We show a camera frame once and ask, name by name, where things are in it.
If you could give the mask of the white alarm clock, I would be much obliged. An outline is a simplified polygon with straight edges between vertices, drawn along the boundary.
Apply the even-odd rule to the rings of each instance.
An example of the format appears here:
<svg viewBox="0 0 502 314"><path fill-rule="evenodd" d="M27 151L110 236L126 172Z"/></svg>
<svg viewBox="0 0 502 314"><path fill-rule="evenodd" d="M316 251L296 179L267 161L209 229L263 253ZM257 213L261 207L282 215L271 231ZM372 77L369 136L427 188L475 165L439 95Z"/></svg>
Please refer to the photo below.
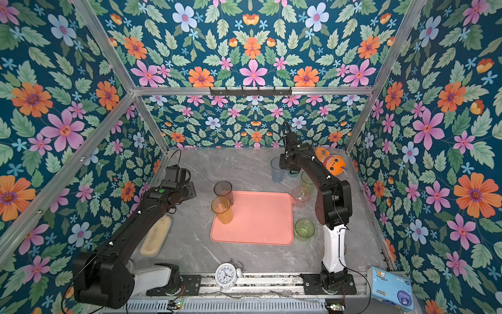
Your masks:
<svg viewBox="0 0 502 314"><path fill-rule="evenodd" d="M214 278L220 290L229 290L243 277L243 269L238 262L225 262L216 269Z"/></svg>

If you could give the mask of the blue tissue pack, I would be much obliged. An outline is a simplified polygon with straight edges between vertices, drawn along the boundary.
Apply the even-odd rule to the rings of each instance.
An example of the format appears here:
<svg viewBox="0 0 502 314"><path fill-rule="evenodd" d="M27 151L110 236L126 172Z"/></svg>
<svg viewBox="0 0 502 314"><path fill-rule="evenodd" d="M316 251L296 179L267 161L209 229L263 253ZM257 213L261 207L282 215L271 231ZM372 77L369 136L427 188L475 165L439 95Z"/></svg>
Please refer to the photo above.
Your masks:
<svg viewBox="0 0 502 314"><path fill-rule="evenodd" d="M367 271L369 295L403 312L414 311L414 296L410 279L394 273L371 267Z"/></svg>

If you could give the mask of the pink transparent cup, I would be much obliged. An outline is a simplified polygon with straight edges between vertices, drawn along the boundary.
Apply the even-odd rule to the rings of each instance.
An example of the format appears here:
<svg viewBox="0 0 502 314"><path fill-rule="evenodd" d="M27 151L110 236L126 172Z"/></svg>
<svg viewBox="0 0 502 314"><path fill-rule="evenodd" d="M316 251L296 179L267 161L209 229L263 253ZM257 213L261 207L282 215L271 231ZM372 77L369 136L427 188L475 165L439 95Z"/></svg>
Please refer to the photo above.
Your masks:
<svg viewBox="0 0 502 314"><path fill-rule="evenodd" d="M305 187L297 187L292 191L292 204L295 208L304 208L310 200L310 192Z"/></svg>

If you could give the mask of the green tall transparent cup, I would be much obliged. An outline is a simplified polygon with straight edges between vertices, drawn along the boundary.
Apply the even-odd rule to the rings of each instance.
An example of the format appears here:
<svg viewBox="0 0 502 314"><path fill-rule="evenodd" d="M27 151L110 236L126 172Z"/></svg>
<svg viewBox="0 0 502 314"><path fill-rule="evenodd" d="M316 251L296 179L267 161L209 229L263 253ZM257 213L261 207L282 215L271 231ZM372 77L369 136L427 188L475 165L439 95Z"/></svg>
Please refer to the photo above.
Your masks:
<svg viewBox="0 0 502 314"><path fill-rule="evenodd" d="M312 179L306 172L301 173L301 185L303 188L309 191L310 194L313 194L316 191L316 186L313 183Z"/></svg>

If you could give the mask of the pink plastic tray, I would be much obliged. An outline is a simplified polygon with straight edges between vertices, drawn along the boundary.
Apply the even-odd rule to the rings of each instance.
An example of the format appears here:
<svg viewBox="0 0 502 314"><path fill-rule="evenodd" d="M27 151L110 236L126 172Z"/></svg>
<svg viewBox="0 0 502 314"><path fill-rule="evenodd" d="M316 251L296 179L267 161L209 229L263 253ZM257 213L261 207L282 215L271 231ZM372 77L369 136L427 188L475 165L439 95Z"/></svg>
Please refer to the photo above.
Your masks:
<svg viewBox="0 0 502 314"><path fill-rule="evenodd" d="M294 240L292 197L286 192L234 191L228 224L214 218L214 242L290 245Z"/></svg>

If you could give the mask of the orange plush fish toy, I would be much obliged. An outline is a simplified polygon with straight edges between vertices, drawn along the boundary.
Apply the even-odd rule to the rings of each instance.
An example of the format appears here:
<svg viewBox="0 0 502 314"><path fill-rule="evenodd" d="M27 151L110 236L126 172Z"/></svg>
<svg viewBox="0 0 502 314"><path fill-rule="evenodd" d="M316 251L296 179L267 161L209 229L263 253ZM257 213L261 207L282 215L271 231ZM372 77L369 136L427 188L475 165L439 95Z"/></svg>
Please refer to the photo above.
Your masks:
<svg viewBox="0 0 502 314"><path fill-rule="evenodd" d="M331 154L323 147L317 147L315 149L315 154L330 174L338 176L346 170L346 163L341 156Z"/></svg>

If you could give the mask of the black hook rail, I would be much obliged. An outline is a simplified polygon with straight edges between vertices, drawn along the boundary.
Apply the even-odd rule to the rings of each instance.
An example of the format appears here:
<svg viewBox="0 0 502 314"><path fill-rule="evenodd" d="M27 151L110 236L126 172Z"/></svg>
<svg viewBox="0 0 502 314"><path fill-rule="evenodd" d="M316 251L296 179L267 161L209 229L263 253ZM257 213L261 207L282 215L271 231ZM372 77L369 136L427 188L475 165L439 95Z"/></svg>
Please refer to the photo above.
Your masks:
<svg viewBox="0 0 502 314"><path fill-rule="evenodd" d="M247 96L263 96L263 97L275 97L275 96L292 96L292 88L277 88L277 87L256 87L256 88L245 88L245 87L235 87L235 88L210 88L211 96L235 96L235 97L247 97Z"/></svg>

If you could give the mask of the blue transparent cup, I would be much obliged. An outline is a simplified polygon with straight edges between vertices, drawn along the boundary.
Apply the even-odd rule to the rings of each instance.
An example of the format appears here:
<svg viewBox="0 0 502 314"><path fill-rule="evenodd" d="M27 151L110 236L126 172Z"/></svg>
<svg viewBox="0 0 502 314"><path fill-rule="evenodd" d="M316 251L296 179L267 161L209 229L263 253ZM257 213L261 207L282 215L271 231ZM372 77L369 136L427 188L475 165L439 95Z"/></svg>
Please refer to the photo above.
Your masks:
<svg viewBox="0 0 502 314"><path fill-rule="evenodd" d="M271 160L271 177L272 177L272 180L274 183L282 183L282 181L284 180L284 177L285 177L285 173L286 173L286 170L282 169L280 167L280 161L281 161L281 158L280 157L274 157L272 160Z"/></svg>

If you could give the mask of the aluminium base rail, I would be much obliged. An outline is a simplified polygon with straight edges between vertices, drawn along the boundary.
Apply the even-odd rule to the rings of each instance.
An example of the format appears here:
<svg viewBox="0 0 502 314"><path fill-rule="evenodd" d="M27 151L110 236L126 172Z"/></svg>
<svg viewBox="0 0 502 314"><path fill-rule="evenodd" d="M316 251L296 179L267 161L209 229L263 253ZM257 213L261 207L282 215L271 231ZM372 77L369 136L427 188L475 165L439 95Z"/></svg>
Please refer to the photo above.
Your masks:
<svg viewBox="0 0 502 314"><path fill-rule="evenodd" d="M349 289L340 289L334 294L329 294L320 286L320 281L315 279L313 273L300 272L271 272L256 273L245 272L234 286L222 289L216 283L215 273L183 273L182 278L186 287L183 293L173 296L155 295L148 296L146 293L132 296L128 304L140 302L167 302L189 300L214 300L217 298L229 298L230 300L249 300L265 298L300 299L334 299L346 302L369 301L367 288L367 276L349 273L353 277L353 283Z"/></svg>

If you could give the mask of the grey transparent cup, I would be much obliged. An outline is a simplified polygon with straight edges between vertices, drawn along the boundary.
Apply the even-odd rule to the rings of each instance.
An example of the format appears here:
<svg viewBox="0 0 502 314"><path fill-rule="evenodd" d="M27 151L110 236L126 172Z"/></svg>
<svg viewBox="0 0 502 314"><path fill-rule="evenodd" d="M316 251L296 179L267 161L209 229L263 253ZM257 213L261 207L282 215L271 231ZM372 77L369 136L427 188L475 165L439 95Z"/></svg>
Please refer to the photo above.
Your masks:
<svg viewBox="0 0 502 314"><path fill-rule="evenodd" d="M229 181L219 181L213 188L214 193L220 197L226 197L230 204L234 204L233 200L233 186Z"/></svg>

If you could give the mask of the green short cup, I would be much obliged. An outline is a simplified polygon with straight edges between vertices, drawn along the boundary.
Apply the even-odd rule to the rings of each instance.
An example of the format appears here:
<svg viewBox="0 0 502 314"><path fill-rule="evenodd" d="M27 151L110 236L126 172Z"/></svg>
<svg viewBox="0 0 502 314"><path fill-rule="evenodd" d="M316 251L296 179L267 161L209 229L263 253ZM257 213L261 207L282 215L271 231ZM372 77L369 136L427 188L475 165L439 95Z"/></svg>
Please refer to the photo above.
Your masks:
<svg viewBox="0 0 502 314"><path fill-rule="evenodd" d="M307 240L315 234L315 225L308 219L299 219L294 226L296 236L301 240Z"/></svg>

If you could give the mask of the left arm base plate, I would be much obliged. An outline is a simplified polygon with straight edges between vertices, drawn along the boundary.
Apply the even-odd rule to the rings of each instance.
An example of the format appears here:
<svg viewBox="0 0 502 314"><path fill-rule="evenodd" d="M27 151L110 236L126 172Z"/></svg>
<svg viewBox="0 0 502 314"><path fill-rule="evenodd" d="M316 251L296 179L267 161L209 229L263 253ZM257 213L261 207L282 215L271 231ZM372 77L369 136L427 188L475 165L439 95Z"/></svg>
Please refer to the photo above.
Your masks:
<svg viewBox="0 0 502 314"><path fill-rule="evenodd" d="M200 275L181 275L179 279L169 280L163 287L153 288L146 292L147 296L197 296L201 289Z"/></svg>

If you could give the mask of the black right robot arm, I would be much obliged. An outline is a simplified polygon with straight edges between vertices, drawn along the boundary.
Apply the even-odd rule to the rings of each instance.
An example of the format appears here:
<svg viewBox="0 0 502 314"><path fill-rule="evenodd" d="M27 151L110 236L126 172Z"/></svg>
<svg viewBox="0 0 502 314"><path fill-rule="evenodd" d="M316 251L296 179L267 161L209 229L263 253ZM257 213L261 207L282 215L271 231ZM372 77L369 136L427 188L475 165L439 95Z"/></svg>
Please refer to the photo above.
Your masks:
<svg viewBox="0 0 502 314"><path fill-rule="evenodd" d="M316 187L315 213L324 234L320 283L326 292L337 292L349 283L345 234L352 216L350 183L339 179L324 162L321 147L315 149L302 143L287 122L282 124L282 140L285 151L280 155L279 167L292 172L304 171Z"/></svg>

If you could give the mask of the yellow transparent cup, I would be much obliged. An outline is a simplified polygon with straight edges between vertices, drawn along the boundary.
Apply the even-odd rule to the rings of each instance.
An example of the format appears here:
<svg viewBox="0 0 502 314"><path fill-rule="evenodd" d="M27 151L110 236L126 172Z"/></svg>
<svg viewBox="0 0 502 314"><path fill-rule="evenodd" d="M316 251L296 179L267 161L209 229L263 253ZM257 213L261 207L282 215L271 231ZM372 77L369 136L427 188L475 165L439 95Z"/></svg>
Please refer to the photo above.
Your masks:
<svg viewBox="0 0 502 314"><path fill-rule="evenodd" d="M216 197L211 203L211 210L217 219L225 225L228 225L233 220L231 201L225 196Z"/></svg>

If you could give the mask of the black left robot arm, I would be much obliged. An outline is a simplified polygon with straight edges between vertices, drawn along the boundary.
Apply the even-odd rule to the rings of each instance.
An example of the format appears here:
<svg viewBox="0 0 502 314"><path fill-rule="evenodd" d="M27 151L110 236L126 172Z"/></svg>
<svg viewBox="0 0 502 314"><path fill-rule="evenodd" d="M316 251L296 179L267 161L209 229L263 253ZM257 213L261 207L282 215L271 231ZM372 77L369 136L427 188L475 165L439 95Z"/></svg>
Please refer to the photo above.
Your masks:
<svg viewBox="0 0 502 314"><path fill-rule="evenodd" d="M160 185L145 192L138 208L110 239L94 251L81 253L73 260L75 300L119 309L132 296L149 290L179 294L182 291L182 277L177 265L157 263L133 272L128 269L127 263L150 229L170 209L195 197L190 171L178 165L168 167Z"/></svg>

